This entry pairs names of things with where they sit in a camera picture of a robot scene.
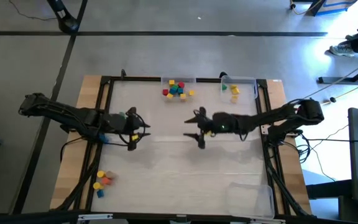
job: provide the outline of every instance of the gray floor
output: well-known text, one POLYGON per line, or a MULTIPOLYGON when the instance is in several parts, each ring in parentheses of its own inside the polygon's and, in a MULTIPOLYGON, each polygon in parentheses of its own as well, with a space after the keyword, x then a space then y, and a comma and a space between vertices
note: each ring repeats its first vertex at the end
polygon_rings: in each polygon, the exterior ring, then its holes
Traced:
MULTIPOLYGON (((46 1, 13 0, 29 16, 53 16, 46 1)), ((77 15, 80 0, 65 1, 77 15)), ((344 14, 296 16, 287 10, 289 1, 89 1, 81 31, 244 31, 244 32, 328 32, 326 37, 77 37, 58 101, 75 105, 83 75, 161 76, 194 74, 217 77, 221 71, 231 75, 281 79, 287 99, 304 97, 322 88, 320 76, 344 76, 358 67, 358 55, 335 57, 326 52, 345 34, 358 28, 358 2, 344 14)), ((306 9, 307 4, 297 9, 306 9)), ((37 21, 16 14, 6 0, 0 0, 0 30, 57 31, 56 21, 37 21)), ((17 109, 25 94, 51 93, 66 51, 69 37, 0 36, 0 212, 7 212, 23 175, 25 163, 39 128, 39 118, 25 118, 17 109)), ((334 86, 316 96, 324 100, 354 86, 334 86)), ((358 91, 338 105, 324 108, 327 118, 335 120, 347 107, 358 106, 358 91)), ((326 137, 341 127, 329 124, 305 129, 313 137, 326 137)), ((60 146, 66 134, 52 122, 35 172, 24 211, 49 208, 59 168, 60 146)), ((346 156, 330 161, 319 146, 320 158, 336 179, 349 176, 346 156)), ((303 166, 321 174, 315 157, 303 166)), ((320 214, 312 203, 313 212, 320 214)))

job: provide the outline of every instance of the wooden table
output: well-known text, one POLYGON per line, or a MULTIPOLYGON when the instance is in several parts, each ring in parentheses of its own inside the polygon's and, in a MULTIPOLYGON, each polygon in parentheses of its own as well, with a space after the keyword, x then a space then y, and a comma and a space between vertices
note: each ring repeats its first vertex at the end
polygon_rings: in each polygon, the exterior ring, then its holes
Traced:
MULTIPOLYGON (((88 107, 94 108, 100 86, 101 76, 87 75, 84 77, 81 87, 80 95, 77 101, 77 108, 88 107)), ((281 80, 267 80, 268 93, 270 98, 270 104, 272 109, 281 107, 285 100, 285 94, 283 89, 283 83, 281 80)), ((104 89, 102 97, 101 108, 104 108, 106 103, 106 95, 108 88, 104 89)), ((262 101, 262 111, 265 111, 263 100, 263 92, 259 91, 262 101)), ((78 138, 78 133, 70 133, 68 141, 78 138)), ((286 142, 295 144, 295 140, 291 137, 285 139, 286 142)), ((80 178, 81 168, 85 156, 86 141, 79 141, 70 145, 67 145, 63 155, 63 160, 60 165, 59 174, 57 177, 55 190, 50 203, 50 208, 56 208, 64 199, 70 194, 80 178)), ((305 181, 303 180, 303 174, 301 165, 299 162, 298 153, 290 146, 283 145, 279 147, 283 175, 287 189, 291 192, 295 200, 302 206, 302 208, 311 214, 309 198, 306 191, 305 181)), ((85 208, 86 197, 89 189, 89 181, 84 186, 83 194, 81 197, 80 208, 85 208)), ((278 213, 283 214, 282 198, 280 189, 275 185, 276 199, 278 205, 278 213)))

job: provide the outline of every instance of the plastic container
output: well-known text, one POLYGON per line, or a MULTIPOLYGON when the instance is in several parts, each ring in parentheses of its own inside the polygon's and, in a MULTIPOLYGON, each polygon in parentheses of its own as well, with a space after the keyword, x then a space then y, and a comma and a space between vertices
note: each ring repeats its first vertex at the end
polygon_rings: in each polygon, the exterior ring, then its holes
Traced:
POLYGON ((257 97, 258 86, 256 79, 249 77, 232 77, 229 75, 225 75, 221 78, 221 100, 223 102, 248 105, 250 103, 254 104, 254 100, 257 97))
POLYGON ((235 217, 274 218, 273 191, 268 185, 231 182, 226 190, 226 203, 235 217))
POLYGON ((182 76, 182 77, 161 77, 161 92, 160 95, 166 102, 189 102, 192 101, 194 97, 197 97, 197 89, 196 89, 196 77, 192 76, 182 76), (183 88, 183 93, 186 94, 186 98, 182 99, 178 93, 174 94, 172 98, 166 97, 163 95, 163 90, 170 90, 171 86, 169 84, 170 80, 174 80, 175 85, 183 82, 185 87, 183 88), (193 90, 194 95, 190 96, 190 90, 193 90))

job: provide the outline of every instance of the sneaker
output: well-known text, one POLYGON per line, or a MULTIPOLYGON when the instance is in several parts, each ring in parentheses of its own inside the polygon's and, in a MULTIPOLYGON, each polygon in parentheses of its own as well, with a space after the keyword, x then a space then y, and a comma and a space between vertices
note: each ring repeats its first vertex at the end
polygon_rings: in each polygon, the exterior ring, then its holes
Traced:
POLYGON ((329 51, 337 56, 353 57, 355 54, 349 41, 330 46, 329 51))
POLYGON ((354 40, 358 38, 358 34, 354 34, 354 35, 346 35, 345 39, 346 40, 354 40))

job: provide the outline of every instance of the cable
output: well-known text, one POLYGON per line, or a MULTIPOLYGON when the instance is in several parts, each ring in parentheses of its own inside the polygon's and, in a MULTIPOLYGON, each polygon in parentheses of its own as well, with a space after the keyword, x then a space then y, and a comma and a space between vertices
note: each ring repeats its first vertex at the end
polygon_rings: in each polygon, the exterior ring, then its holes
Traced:
POLYGON ((41 20, 41 21, 49 21, 49 20, 52 20, 52 19, 57 19, 56 17, 42 19, 42 18, 34 17, 34 16, 27 16, 27 15, 25 15, 25 14, 23 14, 23 13, 21 13, 21 12, 19 11, 19 9, 18 9, 17 6, 12 2, 12 0, 8 0, 8 1, 9 1, 9 3, 11 3, 11 4, 13 5, 13 7, 15 7, 16 12, 17 12, 19 15, 24 16, 24 17, 26 17, 26 18, 28 18, 28 19, 38 19, 38 20, 41 20))
POLYGON ((60 149, 60 162, 62 162, 62 160, 63 160, 63 150, 64 150, 64 148, 65 148, 67 145, 72 144, 72 143, 75 143, 75 141, 80 140, 80 139, 83 139, 83 137, 76 138, 76 139, 74 139, 74 140, 68 141, 68 142, 66 142, 65 144, 63 144, 62 148, 60 149))
POLYGON ((340 140, 340 139, 309 139, 309 141, 341 141, 341 142, 358 142, 358 140, 340 140))
POLYGON ((327 174, 324 173, 323 167, 322 167, 321 162, 320 162, 320 158, 318 157, 318 153, 316 152, 316 150, 314 150, 314 149, 311 149, 311 150, 316 153, 318 164, 320 165, 321 172, 324 174, 324 176, 330 178, 331 180, 333 180, 333 182, 336 182, 336 180, 334 180, 332 177, 330 177, 330 176, 328 176, 327 174))
MULTIPOLYGON (((350 91, 347 91, 347 92, 345 92, 345 93, 343 93, 343 94, 341 94, 341 95, 339 95, 339 96, 337 96, 337 97, 332 97, 332 98, 334 98, 335 101, 336 101, 336 99, 338 99, 338 98, 340 98, 340 97, 342 97, 342 96, 344 96, 344 95, 346 95, 346 94, 348 94, 348 93, 351 93, 351 92, 353 92, 353 91, 356 90, 356 89, 358 89, 358 87, 356 87, 356 88, 354 88, 354 89, 352 89, 352 90, 350 90, 350 91)), ((322 103, 321 105, 327 105, 327 104, 330 104, 330 103, 335 103, 335 101, 330 100, 330 101, 327 101, 327 102, 325 102, 325 103, 322 103)))
POLYGON ((305 12, 297 12, 296 10, 295 10, 295 4, 293 3, 293 0, 290 0, 291 1, 291 9, 292 9, 292 11, 296 14, 296 15, 302 15, 302 14, 305 14, 305 13, 307 13, 308 11, 310 11, 310 10, 312 10, 312 9, 314 9, 317 5, 319 5, 322 1, 324 1, 324 0, 319 0, 314 6, 311 6, 308 10, 306 10, 305 12))
MULTIPOLYGON (((326 140, 329 139, 329 137, 337 134, 338 132, 342 131, 343 129, 345 129, 346 127, 348 127, 348 124, 346 126, 344 126, 343 128, 341 129, 338 129, 334 134, 330 134, 328 137, 326 137, 326 140)), ((320 145, 324 140, 321 140, 321 142, 319 142, 317 145, 315 145, 312 149, 315 149, 318 145, 320 145)))
POLYGON ((315 95, 315 94, 317 94, 317 93, 319 93, 319 92, 321 92, 321 91, 323 91, 323 90, 325 90, 325 89, 327 89, 327 88, 329 88, 329 87, 331 87, 331 86, 333 86, 333 85, 339 83, 340 81, 342 81, 342 80, 344 80, 345 78, 347 78, 349 75, 352 75, 352 74, 353 74, 355 71, 357 71, 357 70, 358 70, 358 67, 357 67, 355 70, 353 70, 351 73, 349 73, 349 74, 345 75, 344 77, 338 79, 337 81, 333 82, 332 84, 329 84, 328 86, 326 86, 326 87, 324 87, 324 88, 322 88, 322 89, 320 89, 320 90, 317 90, 317 91, 315 91, 315 92, 312 93, 312 94, 309 94, 309 95, 305 96, 303 99, 309 98, 309 97, 311 97, 311 96, 313 96, 313 95, 315 95))

